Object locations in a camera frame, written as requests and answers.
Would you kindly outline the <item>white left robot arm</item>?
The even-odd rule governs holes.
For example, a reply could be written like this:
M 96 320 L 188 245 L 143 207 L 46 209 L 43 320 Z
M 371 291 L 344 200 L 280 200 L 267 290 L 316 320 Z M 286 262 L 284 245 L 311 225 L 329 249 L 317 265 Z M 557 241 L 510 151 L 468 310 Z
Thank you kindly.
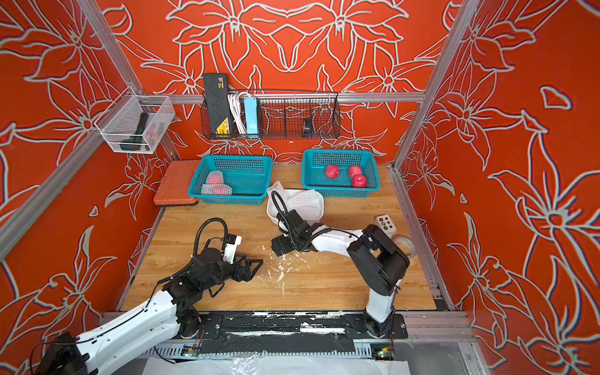
M 221 248 L 194 250 L 190 262 L 157 282 L 152 296 L 119 317 L 74 337 L 48 344 L 36 374 L 112 374 L 142 353 L 175 337 L 201 340 L 206 324 L 195 309 L 226 281 L 251 281 L 263 265 L 236 252 L 241 239 L 225 235 Z

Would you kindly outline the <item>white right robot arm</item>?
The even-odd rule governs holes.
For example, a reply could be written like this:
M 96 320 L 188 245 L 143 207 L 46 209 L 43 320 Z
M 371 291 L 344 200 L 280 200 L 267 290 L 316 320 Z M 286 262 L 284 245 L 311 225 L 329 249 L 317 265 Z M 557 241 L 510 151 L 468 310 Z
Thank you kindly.
M 281 236 L 272 240 L 277 256 L 289 253 L 333 253 L 350 258 L 370 289 L 360 329 L 374 338 L 392 332 L 396 289 L 410 266 L 408 256 L 378 226 L 345 231 L 308 224 L 295 211 L 279 212 Z

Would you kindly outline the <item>red apple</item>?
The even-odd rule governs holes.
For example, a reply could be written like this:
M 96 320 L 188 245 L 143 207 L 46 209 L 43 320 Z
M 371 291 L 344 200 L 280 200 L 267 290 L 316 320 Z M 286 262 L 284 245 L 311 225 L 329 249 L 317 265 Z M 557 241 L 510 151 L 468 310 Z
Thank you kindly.
M 356 174 L 352 177 L 352 186 L 354 188 L 365 188 L 367 183 L 368 179 L 362 174 Z
M 348 176 L 351 179 L 353 179 L 354 176 L 362 175 L 362 174 L 363 174 L 363 172 L 362 172 L 362 168 L 360 166 L 354 165 L 354 166 L 349 167 L 349 169 L 348 169 Z

